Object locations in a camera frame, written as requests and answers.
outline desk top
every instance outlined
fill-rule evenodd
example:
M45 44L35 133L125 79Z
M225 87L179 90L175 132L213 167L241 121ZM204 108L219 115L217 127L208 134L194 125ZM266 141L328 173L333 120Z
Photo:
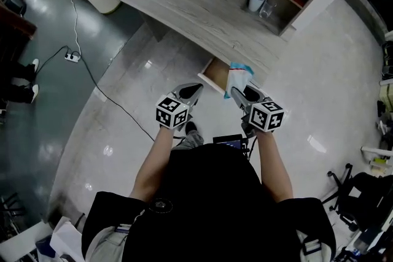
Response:
M242 0L121 0L192 40L226 63L248 64L263 83L286 41L251 14Z

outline forearm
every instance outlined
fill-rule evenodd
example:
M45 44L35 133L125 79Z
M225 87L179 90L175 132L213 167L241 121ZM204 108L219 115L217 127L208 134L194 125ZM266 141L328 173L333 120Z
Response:
M173 134L173 130L160 128L136 176L134 188L130 194L131 198L148 202L160 187L161 178L171 154Z
M288 173L271 132L257 131L262 183L276 202L292 199L294 193Z

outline power strip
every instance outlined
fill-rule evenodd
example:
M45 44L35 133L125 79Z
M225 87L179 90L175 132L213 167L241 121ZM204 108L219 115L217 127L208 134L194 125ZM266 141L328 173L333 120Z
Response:
M73 63L77 63L80 60L80 56L75 56L72 53L67 53L64 58L65 60L72 61Z

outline blue and white package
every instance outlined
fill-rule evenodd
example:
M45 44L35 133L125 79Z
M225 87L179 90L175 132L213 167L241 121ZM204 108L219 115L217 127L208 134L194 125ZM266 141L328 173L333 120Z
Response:
M238 88L243 92L253 75L254 71L249 66L246 66L243 63L231 63L224 98L227 99L232 97L232 87Z

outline gray pants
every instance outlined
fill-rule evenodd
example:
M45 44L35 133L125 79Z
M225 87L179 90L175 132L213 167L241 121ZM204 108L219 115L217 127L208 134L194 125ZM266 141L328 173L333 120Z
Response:
M190 150L203 145L203 138L197 130L190 131L183 142L177 144L172 150Z

